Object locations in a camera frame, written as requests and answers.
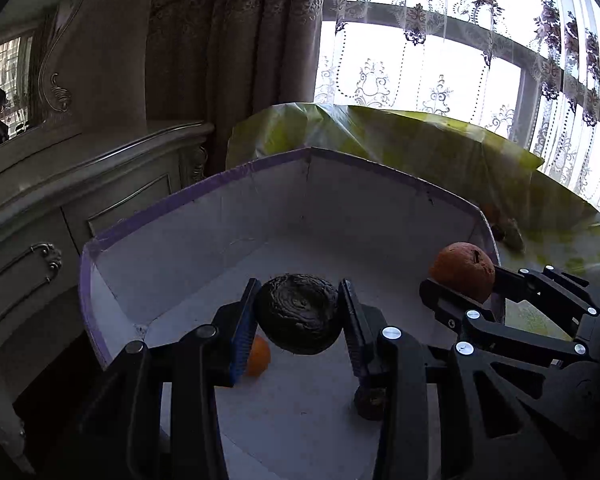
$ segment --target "drawer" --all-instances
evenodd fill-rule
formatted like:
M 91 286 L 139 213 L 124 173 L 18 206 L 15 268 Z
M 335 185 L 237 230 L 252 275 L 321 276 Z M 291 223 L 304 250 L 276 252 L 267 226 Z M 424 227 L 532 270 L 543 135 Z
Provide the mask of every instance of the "drawer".
M 62 207 L 76 246 L 180 189 L 177 153 L 156 158 Z
M 77 284 L 78 264 L 60 210 L 0 243 L 0 346 L 32 314 Z

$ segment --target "dark round object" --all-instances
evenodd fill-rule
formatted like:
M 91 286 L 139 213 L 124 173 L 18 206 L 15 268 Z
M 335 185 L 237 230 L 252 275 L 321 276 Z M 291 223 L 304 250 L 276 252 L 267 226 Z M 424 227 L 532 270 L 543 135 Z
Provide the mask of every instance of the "dark round object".
M 493 238 L 497 242 L 504 240 L 505 232 L 498 224 L 491 224 L 491 233 L 493 233 Z
M 340 335 L 336 289 L 308 274 L 284 274 L 269 280 L 255 300 L 258 324 L 269 340 L 294 354 L 314 355 Z
M 353 404 L 358 415 L 366 420 L 382 420 L 386 404 L 384 388 L 366 388 L 359 386 L 353 397 Z

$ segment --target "drawer handle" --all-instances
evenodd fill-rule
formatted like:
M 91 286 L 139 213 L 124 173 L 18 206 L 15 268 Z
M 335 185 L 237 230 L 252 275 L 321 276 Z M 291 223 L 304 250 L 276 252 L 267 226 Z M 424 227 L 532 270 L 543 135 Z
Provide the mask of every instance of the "drawer handle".
M 43 286 L 51 283 L 58 275 L 60 267 L 62 267 L 62 253 L 60 252 L 60 250 L 56 249 L 56 247 L 53 244 L 40 243 L 32 245 L 22 254 L 19 254 L 8 264 L 3 266 L 0 269 L 0 276 L 4 274 L 7 270 L 11 269 L 11 267 L 17 264 L 20 260 L 23 260 L 30 254 L 40 254 L 40 256 L 42 256 L 43 260 L 46 262 L 46 268 L 48 269 L 48 273 L 37 285 L 34 285 L 31 290 L 25 292 L 22 296 L 20 296 L 17 300 L 11 303 L 0 313 L 0 322 L 4 319 L 5 316 L 7 316 L 8 313 L 10 313 L 11 310 L 16 308 L 23 301 L 25 301 L 29 296 L 34 294 Z

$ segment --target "mirror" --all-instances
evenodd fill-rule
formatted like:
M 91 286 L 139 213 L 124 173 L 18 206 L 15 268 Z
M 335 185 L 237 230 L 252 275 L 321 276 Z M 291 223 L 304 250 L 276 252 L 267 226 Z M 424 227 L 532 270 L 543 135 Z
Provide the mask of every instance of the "mirror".
M 81 0 L 9 0 L 0 13 L 0 111 L 2 139 L 13 139 L 43 123 L 48 107 L 39 76 L 58 37 Z

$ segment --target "window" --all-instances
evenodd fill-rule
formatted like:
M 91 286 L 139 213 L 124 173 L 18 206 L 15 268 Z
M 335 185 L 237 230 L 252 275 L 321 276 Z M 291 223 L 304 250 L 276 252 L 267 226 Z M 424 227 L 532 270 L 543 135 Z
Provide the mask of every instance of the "window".
M 600 211 L 594 0 L 325 0 L 315 101 L 478 124 Z
M 29 94 L 29 56 L 33 36 L 0 44 L 0 88 L 7 94 L 3 121 L 13 137 L 26 127 Z

